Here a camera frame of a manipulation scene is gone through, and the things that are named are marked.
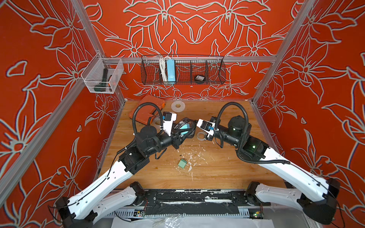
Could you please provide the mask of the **small teal charger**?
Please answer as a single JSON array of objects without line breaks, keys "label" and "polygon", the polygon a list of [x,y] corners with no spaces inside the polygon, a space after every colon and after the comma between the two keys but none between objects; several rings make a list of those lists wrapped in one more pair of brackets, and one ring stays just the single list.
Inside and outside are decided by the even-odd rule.
[{"label": "small teal charger", "polygon": [[186,123],[180,127],[180,129],[190,129],[190,124]]}]

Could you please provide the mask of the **green charger cube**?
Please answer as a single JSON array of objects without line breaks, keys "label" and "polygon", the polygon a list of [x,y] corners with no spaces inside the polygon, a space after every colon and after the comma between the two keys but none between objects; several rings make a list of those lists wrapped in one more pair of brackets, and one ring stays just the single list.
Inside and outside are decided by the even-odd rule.
[{"label": "green charger cube", "polygon": [[179,162],[178,162],[178,167],[184,169],[185,166],[187,165],[187,161],[185,159],[181,159]]}]

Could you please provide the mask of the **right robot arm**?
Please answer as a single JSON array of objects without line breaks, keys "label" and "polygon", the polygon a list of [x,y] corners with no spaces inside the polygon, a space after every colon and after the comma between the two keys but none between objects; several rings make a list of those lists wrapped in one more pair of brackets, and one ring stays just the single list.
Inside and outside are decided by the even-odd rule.
[{"label": "right robot arm", "polygon": [[217,117],[198,120],[197,126],[206,132],[207,140],[218,139],[220,147],[229,144],[237,157],[257,164],[281,177],[293,187],[277,188],[253,181],[245,191],[249,205],[275,203],[303,212],[310,219],[330,225],[339,205],[339,181],[316,176],[284,158],[267,143],[250,135],[251,124],[244,107],[237,102],[226,103]]}]

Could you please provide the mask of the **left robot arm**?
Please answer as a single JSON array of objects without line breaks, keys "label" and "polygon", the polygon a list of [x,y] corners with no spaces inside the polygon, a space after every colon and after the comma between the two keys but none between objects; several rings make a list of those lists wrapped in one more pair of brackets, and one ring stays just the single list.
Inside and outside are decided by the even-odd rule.
[{"label": "left robot arm", "polygon": [[[137,129],[137,114],[145,106],[151,106],[158,112],[159,130],[149,124],[141,130]],[[159,160],[168,147],[179,149],[195,132],[194,120],[184,118],[179,123],[175,121],[175,113],[162,112],[151,102],[140,104],[132,116],[134,139],[117,152],[113,165],[80,193],[56,201],[54,208],[58,211],[63,227],[91,228],[98,220],[119,207],[139,203],[145,191],[136,181],[123,191],[111,196],[109,193],[144,168],[150,162],[151,156]]]}]

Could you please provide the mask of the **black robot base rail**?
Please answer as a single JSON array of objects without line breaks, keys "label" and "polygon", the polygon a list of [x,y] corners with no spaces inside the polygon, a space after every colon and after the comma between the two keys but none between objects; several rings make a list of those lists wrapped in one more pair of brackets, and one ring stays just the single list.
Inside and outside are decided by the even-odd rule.
[{"label": "black robot base rail", "polygon": [[146,190],[140,203],[117,210],[117,215],[131,219],[169,216],[217,216],[263,218],[270,203],[250,202],[245,190]]}]

